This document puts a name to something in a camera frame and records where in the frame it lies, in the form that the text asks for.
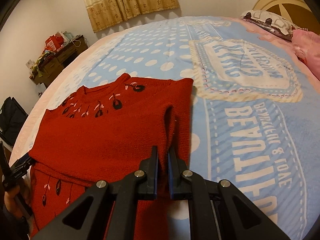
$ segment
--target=wall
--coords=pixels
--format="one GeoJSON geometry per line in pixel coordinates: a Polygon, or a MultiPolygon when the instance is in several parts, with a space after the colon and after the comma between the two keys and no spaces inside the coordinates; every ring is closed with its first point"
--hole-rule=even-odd
{"type": "Polygon", "coordinates": [[[74,35],[83,34],[88,39],[89,44],[93,44],[106,35],[133,26],[175,17],[239,17],[243,11],[252,9],[256,1],[257,0],[179,0],[180,8],[178,9],[140,15],[127,22],[94,34],[83,0],[48,0],[49,7],[55,12],[57,19],[62,22],[62,26],[64,27],[63,30],[68,30],[74,35]]]}
{"type": "Polygon", "coordinates": [[[45,40],[57,32],[58,22],[48,11],[45,0],[21,0],[0,32],[0,105],[14,97],[30,113],[42,86],[30,79],[25,65],[44,49],[45,40]]]}

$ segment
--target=black bag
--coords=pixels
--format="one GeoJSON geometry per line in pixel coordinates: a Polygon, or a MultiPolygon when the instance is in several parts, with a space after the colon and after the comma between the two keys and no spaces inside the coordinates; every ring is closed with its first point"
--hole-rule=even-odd
{"type": "Polygon", "coordinates": [[[26,121],[28,115],[26,111],[14,99],[8,97],[0,110],[0,137],[13,147],[18,134],[26,121]]]}

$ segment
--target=silver bolt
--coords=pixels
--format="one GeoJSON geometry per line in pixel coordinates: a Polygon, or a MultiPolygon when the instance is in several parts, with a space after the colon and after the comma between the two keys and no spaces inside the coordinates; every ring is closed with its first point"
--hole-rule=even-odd
{"type": "Polygon", "coordinates": [[[143,175],[144,175],[144,171],[136,171],[135,173],[134,173],[134,175],[137,177],[137,178],[140,178],[140,177],[142,177],[143,175]]]}
{"type": "Polygon", "coordinates": [[[224,180],[222,180],[221,182],[220,182],[220,184],[221,184],[221,186],[223,186],[223,187],[230,187],[230,181],[228,181],[228,180],[226,180],[226,179],[224,179],[224,180]]]}
{"type": "Polygon", "coordinates": [[[96,185],[98,188],[102,188],[105,187],[107,183],[104,180],[99,180],[96,185]]]}
{"type": "Polygon", "coordinates": [[[185,177],[191,177],[192,174],[193,174],[192,171],[189,171],[189,170],[185,170],[182,173],[182,175],[185,176],[185,177]]]}

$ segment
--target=folded sweater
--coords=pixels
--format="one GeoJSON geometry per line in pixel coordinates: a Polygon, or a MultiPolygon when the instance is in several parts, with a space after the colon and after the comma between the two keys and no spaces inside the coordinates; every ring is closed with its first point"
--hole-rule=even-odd
{"type": "Polygon", "coordinates": [[[188,162],[192,79],[156,80],[121,75],[115,82],[80,87],[46,110],[29,155],[34,235],[98,180],[114,182],[139,168],[158,146],[158,200],[139,201],[135,239],[167,239],[167,151],[188,162]]]}

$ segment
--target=pink fabric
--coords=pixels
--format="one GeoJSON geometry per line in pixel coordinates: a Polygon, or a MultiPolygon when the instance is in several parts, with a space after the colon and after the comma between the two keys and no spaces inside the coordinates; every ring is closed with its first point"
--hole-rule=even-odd
{"type": "Polygon", "coordinates": [[[320,36],[313,32],[294,30],[292,44],[297,57],[320,80],[320,36]]]}

